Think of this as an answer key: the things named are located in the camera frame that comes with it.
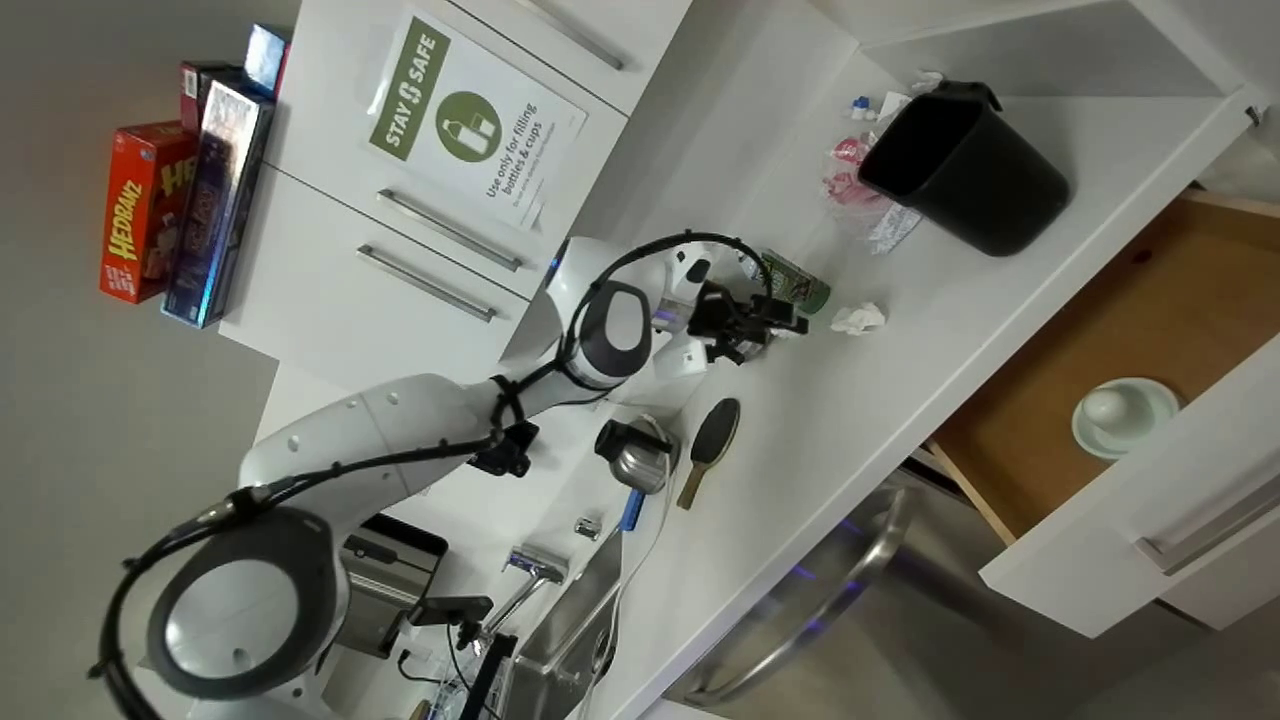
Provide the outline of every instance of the wooden drawer bottom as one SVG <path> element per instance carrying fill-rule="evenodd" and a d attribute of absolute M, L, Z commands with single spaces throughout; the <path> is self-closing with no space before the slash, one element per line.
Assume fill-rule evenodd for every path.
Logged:
<path fill-rule="evenodd" d="M 988 523 L 1017 539 L 1110 466 L 1071 408 L 1113 376 L 1183 403 L 1280 333 L 1280 212 L 1193 192 L 1140 232 L 934 441 Z"/>

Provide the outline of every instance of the red box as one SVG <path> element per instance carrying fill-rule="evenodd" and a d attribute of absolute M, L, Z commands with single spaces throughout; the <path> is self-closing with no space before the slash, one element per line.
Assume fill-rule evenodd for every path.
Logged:
<path fill-rule="evenodd" d="M 165 289 L 191 181 L 196 134 L 176 121 L 118 128 L 101 292 L 140 303 Z"/>

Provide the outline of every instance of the white cabinet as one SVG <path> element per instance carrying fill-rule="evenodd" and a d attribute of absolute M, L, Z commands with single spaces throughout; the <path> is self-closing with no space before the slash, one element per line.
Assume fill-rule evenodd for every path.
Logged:
<path fill-rule="evenodd" d="M 372 144 L 382 118 L 394 126 L 401 121 L 390 113 L 390 96 L 401 92 L 401 83 L 390 87 L 390 77 L 395 58 L 405 58 L 412 19 L 449 38 L 449 58 L 437 58 L 444 58 L 444 71 L 452 71 L 457 87 L 469 87 L 471 96 L 498 92 L 507 96 L 507 105 L 519 99 L 519 110 L 531 110 L 529 96 L 546 96 L 546 110 L 559 110 L 559 126 L 535 126 L 529 134 L 519 113 L 502 128 L 487 126 L 498 141 L 494 152 L 502 156 L 486 161 L 504 165 L 511 183 L 515 172 L 523 172 L 519 196 L 498 183 L 482 192 L 461 188 L 441 165 L 401 161 Z M 449 134 L 444 113 L 417 121 L 419 144 L 425 137 Z M 310 0 L 296 19 L 270 165 L 515 296 L 531 296 L 620 141 L 620 128 L 625 118 L 615 110 L 564 80 L 552 65 L 531 62 L 498 29 L 457 12 L 449 0 Z"/>
<path fill-rule="evenodd" d="M 449 0 L 632 113 L 664 62 L 689 0 Z"/>
<path fill-rule="evenodd" d="M 519 313 L 507 289 L 264 169 L 220 333 L 335 389 L 412 374 L 469 385 Z"/>

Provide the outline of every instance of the open drawer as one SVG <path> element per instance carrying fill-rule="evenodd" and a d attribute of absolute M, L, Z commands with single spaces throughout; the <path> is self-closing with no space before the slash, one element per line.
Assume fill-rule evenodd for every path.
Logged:
<path fill-rule="evenodd" d="M 1157 596 L 1210 625 L 1277 596 L 1273 569 L 1240 589 L 1211 574 L 1280 518 L 1277 336 L 1280 212 L 1178 199 L 938 433 L 1011 546 L 983 581 L 1089 635 Z M 1164 381 L 1190 408 L 1103 466 L 1077 449 L 1071 408 L 1113 376 Z"/>

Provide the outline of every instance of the paper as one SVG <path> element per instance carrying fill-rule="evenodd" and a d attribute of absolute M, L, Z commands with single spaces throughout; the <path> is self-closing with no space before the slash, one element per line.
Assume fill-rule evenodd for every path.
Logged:
<path fill-rule="evenodd" d="M 868 237 L 873 256 L 889 256 L 897 246 L 903 246 L 915 232 L 920 222 L 926 222 L 920 212 L 892 204 Z"/>
<path fill-rule="evenodd" d="M 441 19 L 412 16 L 390 62 L 368 144 L 487 215 L 535 227 L 540 192 L 581 126 L 585 110 Z"/>

